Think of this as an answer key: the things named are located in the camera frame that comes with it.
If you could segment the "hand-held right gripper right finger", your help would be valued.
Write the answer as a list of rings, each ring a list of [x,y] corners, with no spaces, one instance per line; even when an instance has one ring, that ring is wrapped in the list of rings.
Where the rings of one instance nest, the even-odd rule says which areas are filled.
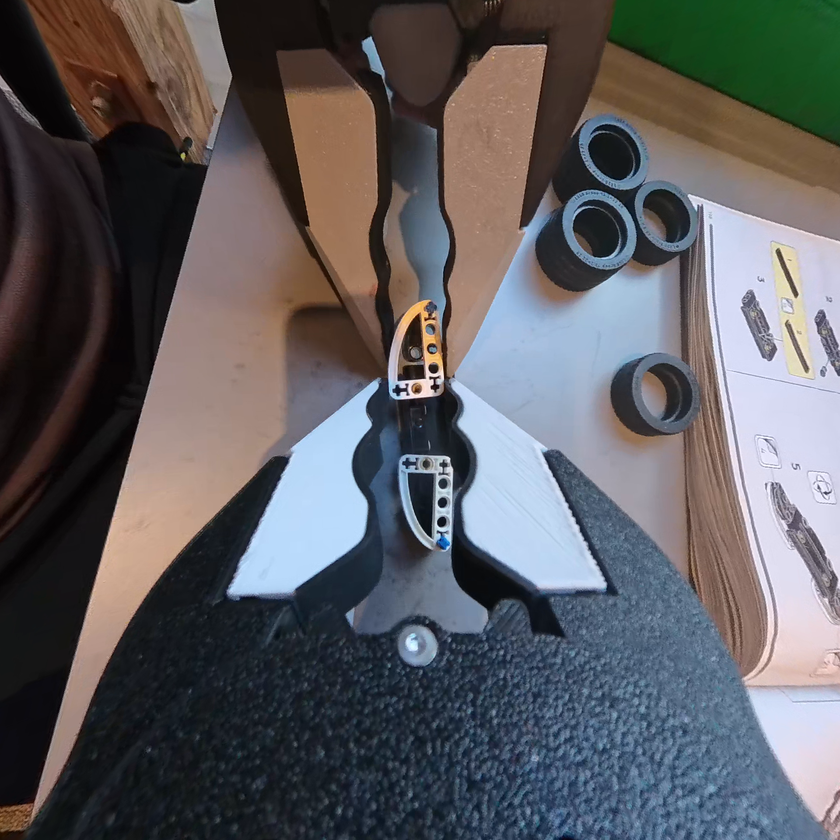
[[[531,616],[547,616],[551,596],[605,593],[545,447],[456,380],[450,390],[454,430],[469,455],[451,552],[461,588],[488,611],[516,599]]]

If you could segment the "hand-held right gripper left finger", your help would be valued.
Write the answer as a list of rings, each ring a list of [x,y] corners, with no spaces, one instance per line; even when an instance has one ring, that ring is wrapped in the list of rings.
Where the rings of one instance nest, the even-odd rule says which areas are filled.
[[[371,485],[388,414],[385,382],[373,380],[291,448],[227,599],[284,602],[300,625],[329,607],[340,624],[353,624],[382,575]]]

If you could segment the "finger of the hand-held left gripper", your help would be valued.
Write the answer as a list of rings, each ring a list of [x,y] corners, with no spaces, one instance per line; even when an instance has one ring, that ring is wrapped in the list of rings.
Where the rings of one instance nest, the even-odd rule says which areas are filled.
[[[379,365],[389,350],[389,101],[382,76],[326,49],[280,50],[306,229]]]
[[[448,375],[467,356],[524,236],[522,205],[547,49],[492,46],[446,103],[440,185],[451,229]]]

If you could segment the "white curved toy panel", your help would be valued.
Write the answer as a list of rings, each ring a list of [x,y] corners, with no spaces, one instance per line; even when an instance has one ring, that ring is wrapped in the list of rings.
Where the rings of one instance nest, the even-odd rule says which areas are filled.
[[[422,300],[399,321],[388,360],[388,389],[395,401],[440,396],[445,366],[438,307]]]
[[[447,551],[453,542],[454,472],[445,455],[403,455],[398,466],[398,487],[406,522],[415,538],[430,551]],[[417,517],[411,497],[410,476],[432,479],[431,531]]]

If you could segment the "black patterned toy beam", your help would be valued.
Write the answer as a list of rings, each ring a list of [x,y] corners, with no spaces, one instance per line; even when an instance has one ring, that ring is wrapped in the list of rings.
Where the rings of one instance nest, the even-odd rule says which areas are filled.
[[[394,403],[400,456],[454,457],[453,423],[459,404],[453,393]]]

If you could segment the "grey desk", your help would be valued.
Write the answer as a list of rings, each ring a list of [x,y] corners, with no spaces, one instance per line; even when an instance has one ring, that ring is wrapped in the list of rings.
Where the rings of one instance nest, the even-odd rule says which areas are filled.
[[[604,111],[640,129],[655,178],[838,239],[837,147],[614,45],[584,116]],[[152,585],[265,460],[374,376],[235,91],[220,121],[35,809]],[[546,195],[456,376],[570,457],[687,574],[683,445],[633,436],[608,395],[626,359],[680,350],[679,269],[632,265],[601,290],[557,288],[533,254],[554,206]]]

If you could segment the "black toy tire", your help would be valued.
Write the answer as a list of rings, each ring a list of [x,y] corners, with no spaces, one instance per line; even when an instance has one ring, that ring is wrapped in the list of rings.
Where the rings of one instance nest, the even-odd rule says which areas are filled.
[[[662,266],[689,249],[697,238],[697,210],[676,184],[642,184],[629,205],[637,229],[633,253],[644,266]]]
[[[644,400],[642,381],[650,373],[665,388],[665,412],[655,416]],[[646,436],[681,434],[695,421],[700,410],[700,386],[693,370],[668,353],[649,353],[626,362],[611,384],[612,407],[630,431]]]
[[[599,114],[583,122],[567,144],[553,189],[562,203],[597,190],[629,205],[646,181],[648,164],[648,148],[634,126],[613,114]]]
[[[568,291],[588,291],[625,267],[634,255],[636,226],[614,196],[587,190],[555,210],[537,236],[545,275]]]

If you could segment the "green panel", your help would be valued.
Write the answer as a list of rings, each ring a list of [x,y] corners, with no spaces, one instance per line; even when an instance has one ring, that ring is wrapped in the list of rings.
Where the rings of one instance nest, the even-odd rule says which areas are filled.
[[[839,143],[838,1],[617,1],[609,38]]]

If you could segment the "open instruction booklet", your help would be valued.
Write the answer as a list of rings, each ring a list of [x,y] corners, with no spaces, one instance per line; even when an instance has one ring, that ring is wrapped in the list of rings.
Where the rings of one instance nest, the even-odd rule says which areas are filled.
[[[692,199],[689,577],[748,683],[836,686],[838,242]]]

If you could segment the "person's brown shirt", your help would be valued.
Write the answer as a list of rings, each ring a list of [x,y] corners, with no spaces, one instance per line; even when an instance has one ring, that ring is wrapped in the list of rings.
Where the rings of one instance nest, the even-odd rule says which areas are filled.
[[[89,143],[53,138],[2,97],[2,579],[88,490],[128,413],[116,410],[121,272]]]

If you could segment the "wooden post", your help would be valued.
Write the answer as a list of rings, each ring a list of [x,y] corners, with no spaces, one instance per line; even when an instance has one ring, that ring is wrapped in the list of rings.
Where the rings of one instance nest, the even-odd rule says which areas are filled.
[[[193,42],[169,1],[27,1],[70,102],[95,138],[151,124],[204,163],[215,108]]]

